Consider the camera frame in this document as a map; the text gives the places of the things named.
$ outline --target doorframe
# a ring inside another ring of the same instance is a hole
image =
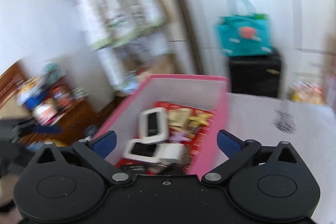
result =
[[[186,0],[176,0],[180,9],[182,21],[184,23],[186,36],[188,39],[189,49],[194,61],[194,67],[197,74],[204,74],[201,55],[198,49],[197,38],[194,31],[194,25],[190,17],[189,9]]]

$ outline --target black and white device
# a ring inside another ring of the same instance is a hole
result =
[[[167,110],[156,107],[143,111],[139,117],[139,136],[143,144],[166,141],[169,138]]]
[[[181,163],[185,152],[185,146],[181,143],[153,143],[144,144],[143,139],[128,141],[124,150],[125,159],[158,164],[166,161]]]

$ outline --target cluttered shelf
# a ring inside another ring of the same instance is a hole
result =
[[[40,125],[58,125],[55,135],[34,132],[21,138],[23,144],[41,146],[52,141],[58,146],[71,145],[84,137],[91,125],[99,126],[98,114],[86,100],[81,88],[73,89],[57,64],[50,63],[46,73],[27,80],[19,62],[0,78],[1,117],[33,116]]]

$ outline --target metal screw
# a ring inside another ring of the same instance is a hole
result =
[[[222,176],[218,173],[207,173],[204,178],[208,181],[218,181],[222,178]]]
[[[127,175],[126,173],[115,173],[112,176],[112,179],[115,181],[125,181],[128,180],[129,175]]]

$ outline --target white plastic object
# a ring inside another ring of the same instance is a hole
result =
[[[136,160],[141,162],[147,162],[151,164],[158,164],[163,161],[168,162],[182,162],[182,158],[185,152],[185,146],[181,143],[160,143],[154,144],[156,148],[152,157],[135,155],[132,153],[133,147],[136,143],[143,143],[143,139],[130,140],[124,150],[123,157],[129,160]]]
[[[156,149],[154,151],[153,157],[145,157],[145,156],[132,154],[132,149],[136,143],[142,143],[142,139],[132,139],[127,142],[124,153],[123,153],[123,158],[129,159],[129,160],[148,162],[151,164],[158,164],[160,162],[161,160],[160,155],[162,155],[162,151],[164,149],[162,144],[156,145]]]
[[[184,153],[185,145],[182,143],[163,143],[162,150],[159,157],[161,161],[181,163]]]
[[[157,114],[157,134],[148,136],[148,115],[151,113]],[[163,107],[156,107],[145,110],[140,114],[139,121],[139,136],[144,144],[154,144],[164,142],[169,138],[168,131],[168,115]]]

